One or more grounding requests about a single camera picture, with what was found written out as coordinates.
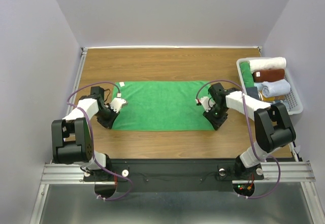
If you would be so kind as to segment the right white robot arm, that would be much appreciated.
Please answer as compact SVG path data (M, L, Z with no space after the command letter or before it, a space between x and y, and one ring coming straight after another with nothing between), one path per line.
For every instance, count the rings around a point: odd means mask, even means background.
M227 120L229 109L254 122L254 129L248 129L250 147L235 159L234 174L237 177L246 178L273 152L296 139L296 131L284 104L257 100L235 87L225 89L218 81L208 85L209 95L196 97L196 103L204 108L203 116L215 130Z

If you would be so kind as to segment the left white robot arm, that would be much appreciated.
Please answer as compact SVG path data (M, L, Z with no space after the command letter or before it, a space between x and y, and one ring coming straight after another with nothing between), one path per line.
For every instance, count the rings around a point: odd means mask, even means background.
M100 86L91 87L90 94L82 96L67 116L51 124L53 162L78 165L84 181L110 181L114 177L109 156L94 149L89 121L96 117L101 126L111 129L127 101L118 93L107 103L105 92Z

